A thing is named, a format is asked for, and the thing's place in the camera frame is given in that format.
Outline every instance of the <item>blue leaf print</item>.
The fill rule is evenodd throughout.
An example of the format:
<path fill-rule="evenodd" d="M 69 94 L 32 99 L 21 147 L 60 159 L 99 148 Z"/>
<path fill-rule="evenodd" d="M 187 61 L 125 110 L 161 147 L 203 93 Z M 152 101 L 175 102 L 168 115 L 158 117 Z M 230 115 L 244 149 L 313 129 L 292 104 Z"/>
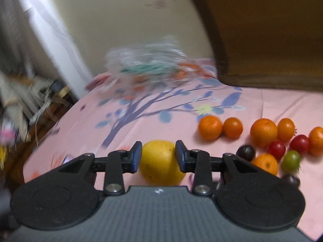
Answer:
<path fill-rule="evenodd" d="M 110 101 L 110 99 L 104 99 L 101 102 L 99 102 L 98 106 L 104 105 L 104 104 L 106 104 L 109 101 Z"/>
<path fill-rule="evenodd" d="M 216 115 L 221 115 L 224 113 L 224 109 L 221 107 L 214 107 L 212 108 L 213 113 L 215 113 Z"/>
<path fill-rule="evenodd" d="M 159 113 L 159 121 L 162 123 L 170 123 L 172 120 L 172 114 L 168 111 L 161 111 Z"/>
<path fill-rule="evenodd" d="M 204 97 L 205 97 L 205 98 L 210 97 L 212 94 L 213 94 L 213 91 L 207 91 L 207 92 L 204 94 Z"/>
<path fill-rule="evenodd" d="M 240 95 L 241 93 L 238 93 L 238 92 L 228 95 L 227 98 L 225 98 L 222 101 L 222 104 L 221 104 L 222 107 L 229 107 L 229 106 L 235 105 L 238 102 Z"/>
<path fill-rule="evenodd" d="M 189 95 L 189 94 L 190 94 L 190 92 L 183 91 L 183 92 L 181 92 L 180 94 L 182 94 L 182 95 Z"/>
<path fill-rule="evenodd" d="M 176 91 L 173 95 L 179 95 L 182 93 L 182 91 L 183 91 L 183 89 L 180 89 L 180 90 Z"/>
<path fill-rule="evenodd" d="M 245 108 L 243 106 L 239 106 L 239 105 L 235 105 L 232 108 L 235 110 L 245 110 Z"/>
<path fill-rule="evenodd" d="M 214 77 L 209 77 L 208 79 L 200 79 L 200 81 L 208 86 L 220 86 L 222 83 Z"/>
<path fill-rule="evenodd" d="M 115 91 L 114 91 L 114 93 L 115 94 L 122 94 L 122 93 L 124 93 L 125 92 L 125 90 L 123 89 L 123 88 L 118 88 L 118 89 L 116 89 Z"/>
<path fill-rule="evenodd" d="M 200 89 L 203 85 L 202 84 L 199 84 L 197 85 L 197 87 L 195 87 L 195 89 Z"/>
<path fill-rule="evenodd" d="M 183 107 L 190 110 L 194 109 L 194 107 L 190 103 L 186 103 L 185 105 L 183 105 Z"/>
<path fill-rule="evenodd" d="M 172 89 L 170 89 L 170 88 L 166 88 L 166 89 L 164 89 L 162 92 L 163 93 L 168 93 L 168 92 L 170 92 Z"/>
<path fill-rule="evenodd" d="M 127 105 L 128 103 L 130 103 L 130 100 L 121 99 L 121 100 L 119 101 L 119 104 L 120 104 L 120 105 Z"/>
<path fill-rule="evenodd" d="M 124 115 L 126 114 L 126 110 L 123 109 L 121 110 L 120 114 L 118 115 L 118 117 L 123 117 L 124 118 Z"/>
<path fill-rule="evenodd" d="M 103 121 L 101 121 L 101 122 L 98 122 L 98 123 L 95 125 L 95 127 L 96 127 L 96 128 L 101 128 L 101 127 L 106 126 L 108 123 L 109 123 L 109 120 L 103 120 Z"/>
<path fill-rule="evenodd" d="M 117 111 L 115 111 L 115 112 L 114 112 L 114 114 L 115 114 L 116 116 L 120 115 L 120 114 L 121 114 L 121 109 L 118 109 Z"/>
<path fill-rule="evenodd" d="M 208 115 L 208 114 L 198 115 L 198 116 L 196 117 L 197 122 L 199 123 L 199 122 L 200 122 L 200 120 L 201 120 L 203 117 L 207 116 L 207 115 Z"/>

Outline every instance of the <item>tree pattern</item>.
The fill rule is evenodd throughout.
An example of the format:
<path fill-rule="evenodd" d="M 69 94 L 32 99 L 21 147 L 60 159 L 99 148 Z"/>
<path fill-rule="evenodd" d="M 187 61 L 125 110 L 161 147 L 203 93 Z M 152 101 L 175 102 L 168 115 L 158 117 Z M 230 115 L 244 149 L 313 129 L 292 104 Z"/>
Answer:
<path fill-rule="evenodd" d="M 102 148 L 107 148 L 111 142 L 114 140 L 117 133 L 127 124 L 138 120 L 142 117 L 148 117 L 152 115 L 158 115 L 159 120 L 162 123 L 170 123 L 172 120 L 173 112 L 186 112 L 196 116 L 197 121 L 202 117 L 214 113 L 216 115 L 221 115 L 227 108 L 234 108 L 236 110 L 243 110 L 244 107 L 237 106 L 236 103 L 240 99 L 242 89 L 240 87 L 232 87 L 233 90 L 238 92 L 233 92 L 229 94 L 224 100 L 221 101 L 219 105 L 211 105 L 210 102 L 220 102 L 220 100 L 213 98 L 214 91 L 217 91 L 223 84 L 220 83 L 216 78 L 200 79 L 201 84 L 195 86 L 189 90 L 171 88 L 165 89 L 158 95 L 153 95 L 147 93 L 140 97 L 139 99 L 133 98 L 122 98 L 119 101 L 121 106 L 125 106 L 125 109 L 119 108 L 114 113 L 107 113 L 104 120 L 100 121 L 96 127 L 100 128 L 112 123 L 110 133 L 102 143 Z M 147 112 L 147 109 L 157 102 L 162 102 L 166 99 L 176 97 L 178 95 L 189 95 L 192 91 L 205 91 L 203 96 L 191 99 L 190 101 L 178 103 L 174 106 L 160 109 L 153 112 Z M 106 104 L 110 99 L 105 99 L 99 103 L 99 105 Z M 196 103 L 207 102 L 197 107 L 194 107 Z"/>

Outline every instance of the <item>pink object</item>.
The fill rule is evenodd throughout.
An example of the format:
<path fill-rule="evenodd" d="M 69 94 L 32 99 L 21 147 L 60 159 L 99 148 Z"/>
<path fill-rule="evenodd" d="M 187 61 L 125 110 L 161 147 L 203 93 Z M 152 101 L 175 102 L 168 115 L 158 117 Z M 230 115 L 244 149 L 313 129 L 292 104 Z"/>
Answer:
<path fill-rule="evenodd" d="M 215 72 L 211 59 L 196 62 Z M 288 117 L 294 121 L 299 134 L 308 135 L 312 128 L 323 123 L 322 109 L 322 93 L 232 87 L 213 77 L 136 98 L 109 99 L 95 88 L 58 122 L 58 133 L 49 135 L 31 155 L 24 166 L 24 176 L 30 180 L 50 171 L 53 161 L 62 161 L 65 154 L 77 157 L 94 153 L 96 157 L 103 157 L 124 146 L 129 148 L 135 141 L 144 144 L 154 139 L 174 142 L 181 139 L 188 149 L 202 149 L 221 157 L 249 143 L 249 129 L 259 118 L 278 123 Z M 236 141 L 220 137 L 213 143 L 203 142 L 196 128 L 198 120 L 207 114 L 216 115 L 222 121 L 238 117 L 243 122 L 244 132 Z M 298 228 L 314 240 L 323 230 L 322 168 L 322 157 L 306 156 L 298 175 L 306 200 Z M 214 179 L 219 179 L 219 175 L 214 173 Z M 193 178 L 189 176 L 186 175 L 182 185 L 190 188 Z M 103 174 L 98 174 L 95 188 L 102 189 L 103 181 Z M 146 184 L 140 173 L 124 175 L 124 182 L 126 187 Z"/>
<path fill-rule="evenodd" d="M 13 145 L 16 139 L 16 132 L 13 129 L 0 130 L 0 144 Z"/>
<path fill-rule="evenodd" d="M 105 82 L 105 80 L 107 78 L 109 78 L 111 75 L 106 72 L 106 73 L 100 73 L 98 74 L 96 77 L 93 78 L 93 80 L 87 84 L 87 86 L 85 87 L 87 90 L 93 90 L 94 88 L 96 88 L 97 86 L 103 84 Z"/>

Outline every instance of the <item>plastic bag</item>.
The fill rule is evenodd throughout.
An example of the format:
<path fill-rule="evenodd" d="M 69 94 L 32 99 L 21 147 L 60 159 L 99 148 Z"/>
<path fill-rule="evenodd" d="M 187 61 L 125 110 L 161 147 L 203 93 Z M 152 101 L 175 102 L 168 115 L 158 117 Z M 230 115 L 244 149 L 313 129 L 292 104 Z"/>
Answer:
<path fill-rule="evenodd" d="M 191 81 L 201 73 L 171 36 L 159 43 L 113 48 L 106 54 L 106 61 L 111 76 L 104 82 L 102 92 L 134 95 L 163 90 Z"/>

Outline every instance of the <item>orange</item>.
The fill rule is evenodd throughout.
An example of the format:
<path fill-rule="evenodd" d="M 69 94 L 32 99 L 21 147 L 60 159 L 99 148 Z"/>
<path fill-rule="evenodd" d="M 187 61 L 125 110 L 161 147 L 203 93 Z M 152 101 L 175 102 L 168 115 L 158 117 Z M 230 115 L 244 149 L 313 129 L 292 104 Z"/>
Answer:
<path fill-rule="evenodd" d="M 258 119 L 250 128 L 250 138 L 257 147 L 265 147 L 277 138 L 277 126 L 267 118 Z"/>
<path fill-rule="evenodd" d="M 323 155 L 323 128 L 318 126 L 309 133 L 309 152 L 311 155 Z"/>
<path fill-rule="evenodd" d="M 270 174 L 277 175 L 278 173 L 278 162 L 271 154 L 261 154 L 256 157 L 252 163 Z"/>
<path fill-rule="evenodd" d="M 153 186 L 178 186 L 185 173 L 177 164 L 175 143 L 153 140 L 144 144 L 139 172 Z"/>
<path fill-rule="evenodd" d="M 283 142 L 287 142 L 295 135 L 295 125 L 289 118 L 283 118 L 277 125 L 277 138 Z"/>
<path fill-rule="evenodd" d="M 198 130 L 204 140 L 213 141 L 222 133 L 222 122 L 216 116 L 207 115 L 200 120 Z"/>
<path fill-rule="evenodd" d="M 182 80 L 186 77 L 186 71 L 185 70 L 179 70 L 175 75 L 174 75 L 174 78 L 176 80 Z"/>
<path fill-rule="evenodd" d="M 143 83 L 143 82 L 146 82 L 148 81 L 148 76 L 144 75 L 144 74 L 140 74 L 140 75 L 137 75 L 133 78 L 133 83 Z"/>
<path fill-rule="evenodd" d="M 135 86 L 133 90 L 135 92 L 142 92 L 143 90 L 145 90 L 145 86 Z"/>
<path fill-rule="evenodd" d="M 230 117 L 224 121 L 222 131 L 229 138 L 239 138 L 243 132 L 242 122 L 236 117 Z"/>
<path fill-rule="evenodd" d="M 197 64 L 190 64 L 190 63 L 179 63 L 178 64 L 179 66 L 182 66 L 184 67 L 185 69 L 187 69 L 188 71 L 192 70 L 193 72 L 196 72 L 196 73 L 202 73 L 202 68 L 197 65 Z"/>

